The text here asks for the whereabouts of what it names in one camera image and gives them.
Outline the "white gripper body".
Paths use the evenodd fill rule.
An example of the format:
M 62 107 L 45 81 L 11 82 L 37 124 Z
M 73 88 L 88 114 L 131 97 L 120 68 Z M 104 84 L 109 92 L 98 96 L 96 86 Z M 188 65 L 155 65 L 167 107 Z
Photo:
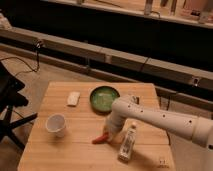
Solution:
M 105 125 L 103 128 L 103 132 L 108 134 L 107 141 L 112 142 L 118 134 L 118 128 L 113 125 Z

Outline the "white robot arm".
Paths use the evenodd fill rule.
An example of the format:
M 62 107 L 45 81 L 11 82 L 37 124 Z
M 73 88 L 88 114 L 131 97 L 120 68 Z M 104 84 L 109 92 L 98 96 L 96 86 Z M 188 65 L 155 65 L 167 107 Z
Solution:
M 124 95 L 113 101 L 105 121 L 105 130 L 118 134 L 128 118 L 143 121 L 208 149 L 213 149 L 213 120 L 189 114 L 165 111 L 136 104 L 134 96 Z

